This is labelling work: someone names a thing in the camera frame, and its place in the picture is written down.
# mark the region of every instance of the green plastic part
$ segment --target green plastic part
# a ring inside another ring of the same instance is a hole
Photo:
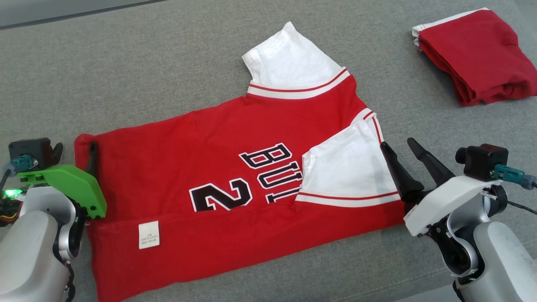
[[[92,175],[69,164],[58,164],[45,170],[19,172],[26,185],[47,183],[85,207],[91,218],[106,216],[106,201],[99,183]]]

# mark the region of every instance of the teal connector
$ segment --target teal connector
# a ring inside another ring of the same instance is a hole
[[[533,175],[526,175],[526,173],[522,170],[504,166],[502,164],[497,164],[494,167],[493,177],[495,179],[501,179],[505,182],[519,184],[526,190],[533,189],[532,183],[537,181]]]

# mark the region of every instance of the gray couch surface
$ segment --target gray couch surface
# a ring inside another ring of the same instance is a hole
[[[448,77],[412,43],[413,26],[484,6],[512,26],[537,63],[537,41],[511,0],[169,0],[0,31],[0,158],[8,160],[11,141],[47,136],[66,145],[62,162],[74,163],[72,143],[81,133],[243,95],[250,75],[241,55],[290,20],[356,77],[385,140],[429,188],[406,145],[410,136],[458,175],[456,150],[482,143],[507,147],[510,166],[536,174],[537,98],[461,107]],[[537,207],[535,191],[506,188],[512,201]],[[495,219],[537,257],[534,215],[509,207]],[[83,244],[75,301],[96,301],[87,237]],[[435,244],[397,226],[129,301],[393,301],[450,282]]]

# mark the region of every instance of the green led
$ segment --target green led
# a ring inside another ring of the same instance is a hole
[[[15,196],[21,194],[23,191],[19,189],[5,190],[4,195],[9,198],[14,198]]]

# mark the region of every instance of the folded red cloth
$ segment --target folded red cloth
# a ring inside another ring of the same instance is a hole
[[[461,105],[537,96],[535,66],[520,50],[517,34],[493,11],[421,28],[419,49],[450,75]]]

